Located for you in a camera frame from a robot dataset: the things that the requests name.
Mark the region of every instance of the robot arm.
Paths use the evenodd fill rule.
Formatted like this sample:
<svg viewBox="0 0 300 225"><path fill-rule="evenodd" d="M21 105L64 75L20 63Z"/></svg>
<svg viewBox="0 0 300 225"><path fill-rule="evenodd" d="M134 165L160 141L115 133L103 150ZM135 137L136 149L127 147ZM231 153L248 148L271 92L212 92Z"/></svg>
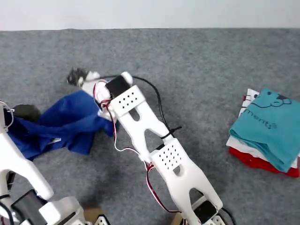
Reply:
<svg viewBox="0 0 300 225"><path fill-rule="evenodd" d="M223 207L220 198L203 171L188 157L178 139L167 135L169 130L155 116L140 89L133 85L132 76L124 72L106 84L89 80L89 77L95 76L95 72L88 72L85 76L87 79L82 78L84 82L80 85L81 88L89 94L92 93L99 103L103 100L110 100L107 110L125 128L140 159L152 163L163 177L171 198L181 211L182 217L190 225L213 224L211 219ZM129 113L133 109L139 113L138 121L135 121ZM106 114L107 111L104 110L102 115L106 117ZM152 152L146 146L144 136L146 129L159 137L164 137L162 138L163 144ZM180 168L178 174L174 171L177 167ZM200 201L193 206L189 197L189 191L192 188L203 193ZM205 215L199 215L200 212L196 215L195 208L201 208L202 204L203 207L211 210L205 212Z"/></svg>

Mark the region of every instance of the black wire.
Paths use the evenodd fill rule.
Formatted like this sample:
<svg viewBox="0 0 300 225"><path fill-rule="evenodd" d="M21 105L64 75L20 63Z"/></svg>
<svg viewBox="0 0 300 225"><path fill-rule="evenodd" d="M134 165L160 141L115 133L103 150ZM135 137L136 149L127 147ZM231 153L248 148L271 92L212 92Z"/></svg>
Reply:
<svg viewBox="0 0 300 225"><path fill-rule="evenodd" d="M167 136L173 135L173 133L174 133L176 130L179 130L179 129L181 129L181 128L182 128L182 126L179 126L179 127L176 127L176 128L172 128L168 134L166 134L165 136L162 136L162 137L160 137L160 138L161 138L161 139L165 139Z"/></svg>
<svg viewBox="0 0 300 225"><path fill-rule="evenodd" d="M2 195L2 196L0 196L0 200L3 199L3 198L8 198L8 197L10 197L10 196L9 195ZM2 207L6 211L6 213L8 214L9 224L14 225L13 214L11 213L9 208L5 204L3 204L2 202L0 202L0 207Z"/></svg>
<svg viewBox="0 0 300 225"><path fill-rule="evenodd" d="M226 209L224 207L222 208L222 210L229 215L230 219L232 220L233 225L237 225L237 223L235 221L235 218L233 217L232 213L228 209Z"/></svg>
<svg viewBox="0 0 300 225"><path fill-rule="evenodd" d="M169 127L167 121L165 120L165 114L164 114L164 111L163 111L161 97L160 97L158 89L154 86L154 84L152 84L150 81L148 81L144 78L141 78L141 77L138 77L138 76L132 76L132 77L135 78L135 79L146 82L147 84L149 84L154 89L154 91L156 92L156 95L157 95L157 99L158 99L158 107L159 107L159 112L160 112L161 119L163 120L163 123L167 127L168 131L170 131L170 127Z"/></svg>

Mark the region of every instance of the cable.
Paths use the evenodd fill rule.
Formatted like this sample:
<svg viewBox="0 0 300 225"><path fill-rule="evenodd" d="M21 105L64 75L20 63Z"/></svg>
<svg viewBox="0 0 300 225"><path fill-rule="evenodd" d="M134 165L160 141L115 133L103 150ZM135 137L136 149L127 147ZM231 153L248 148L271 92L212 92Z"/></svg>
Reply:
<svg viewBox="0 0 300 225"><path fill-rule="evenodd" d="M0 200L3 199L3 198L8 198L8 197L10 197L10 196L9 195L2 195L2 196L0 196ZM6 213L8 214L9 224L14 225L13 214L11 213L9 208L5 204L3 204L1 201L0 201L0 207L2 207L6 211Z"/></svg>
<svg viewBox="0 0 300 225"><path fill-rule="evenodd" d="M182 128L182 126L179 126L179 127L176 127L176 128L172 128L168 134L166 134L165 136L160 137L160 138L161 139L165 139L167 136L172 135L176 130L179 130L181 128Z"/></svg>
<svg viewBox="0 0 300 225"><path fill-rule="evenodd" d="M164 204L161 202L161 200L159 199L158 195L156 194L156 192L154 191L152 185L150 184L150 181L149 181L149 172L154 168L154 165L152 163L150 163L150 165L147 167L147 175L146 175L146 182L147 182L147 186L150 190L150 192L152 193L152 195L154 196L155 200L158 202L158 204L164 209L166 210L167 212L170 212L170 213L181 213L181 211L179 210L168 210Z"/></svg>
<svg viewBox="0 0 300 225"><path fill-rule="evenodd" d="M4 217L1 217L1 225L5 225Z"/></svg>
<svg viewBox="0 0 300 225"><path fill-rule="evenodd" d="M150 81L148 81L144 78L141 78L141 77L138 77L138 76L132 76L132 77L135 78L135 79L146 82L147 84L149 84L154 89L154 91L157 95L157 99L158 99L158 107L159 107L159 112L160 112L161 119L163 120L163 123L165 124L167 129L170 131L170 127L169 127L167 121L165 120L165 113L164 113L164 110L163 110L162 101L161 101L161 97L160 97L158 89L155 87L154 84L152 84Z"/></svg>
<svg viewBox="0 0 300 225"><path fill-rule="evenodd" d="M119 149L118 147L117 147L117 129L116 129L116 124L115 124L115 122L114 122L114 120L113 120L113 116L112 116L112 113L109 111L109 109L108 109L108 106L109 106L109 102L105 105L105 107L106 107L106 109L107 109L107 111L108 111L108 113L109 113L109 115L110 115L110 117L111 117L111 120L112 120L112 125L113 125L113 138L114 138L114 147L115 147L115 149L117 150L117 151L120 151L120 152L122 152L122 151L125 151L125 150L131 150L131 151L133 151L134 153L136 153L138 156L140 156L140 154L139 154L139 152L137 151L137 150L135 150L134 148L131 148L131 147L125 147L125 148L123 148L123 149Z"/></svg>
<svg viewBox="0 0 300 225"><path fill-rule="evenodd" d="M230 219L232 220L232 223L233 223L233 225L237 225L237 223L236 223L236 221L235 221L235 218L234 218L234 216L232 215L232 213L228 210L228 209L226 209L226 208L222 208L222 210L225 212L225 213L227 213L227 215L229 215L229 217L230 217Z"/></svg>
<svg viewBox="0 0 300 225"><path fill-rule="evenodd" d="M14 113L13 113L14 110L13 110L12 108L10 108L10 107L7 105L6 102L0 101L0 104L4 105L4 108L6 108L7 111L10 112L10 114L11 114L11 122L10 122L10 124L4 127L4 129L7 129L7 128L9 128L9 127L13 124L13 122L14 122Z"/></svg>

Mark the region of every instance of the clothing label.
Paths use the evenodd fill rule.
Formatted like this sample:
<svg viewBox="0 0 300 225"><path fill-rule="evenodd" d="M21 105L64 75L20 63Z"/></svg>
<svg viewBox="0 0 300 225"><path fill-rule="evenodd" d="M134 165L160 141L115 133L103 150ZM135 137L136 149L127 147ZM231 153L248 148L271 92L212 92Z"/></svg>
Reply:
<svg viewBox="0 0 300 225"><path fill-rule="evenodd" d="M49 142L48 144L54 144L54 143L56 143L56 142L61 142L61 138L56 137L56 138L54 138L51 142Z"/></svg>

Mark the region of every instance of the red and white wire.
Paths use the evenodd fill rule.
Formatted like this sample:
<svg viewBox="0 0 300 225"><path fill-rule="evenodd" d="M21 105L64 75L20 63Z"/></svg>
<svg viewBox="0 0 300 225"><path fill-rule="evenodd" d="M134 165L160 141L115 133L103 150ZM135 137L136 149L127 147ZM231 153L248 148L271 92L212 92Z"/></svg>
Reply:
<svg viewBox="0 0 300 225"><path fill-rule="evenodd" d="M154 191L152 185L150 184L150 181L149 181L149 172L154 168L154 165L152 163L150 163L150 165L147 167L147 175L146 175L146 182L147 182L147 186L150 190L150 192L152 193L153 197L155 198L155 200L158 202L158 204L164 209L166 210L167 212L170 212L170 213L181 213L179 210L168 210L164 204L161 202L161 200L159 199L158 195L156 194L156 192Z"/></svg>
<svg viewBox="0 0 300 225"><path fill-rule="evenodd" d="M109 106L109 102L107 104L105 104L105 107L111 117L111 120L112 120L112 125L113 125L113 138L114 138L114 148L117 150L117 151L125 151L125 150L131 150L133 151L135 154L137 154L138 156L140 156L139 152L137 150L135 150L134 148L131 148L131 147L125 147L123 149L119 149L117 147L117 129L116 129L116 124L115 124L115 121L113 120L113 116L112 116L112 113L109 111L108 109L108 106Z"/></svg>
<svg viewBox="0 0 300 225"><path fill-rule="evenodd" d="M5 225L4 217L1 217L1 225Z"/></svg>

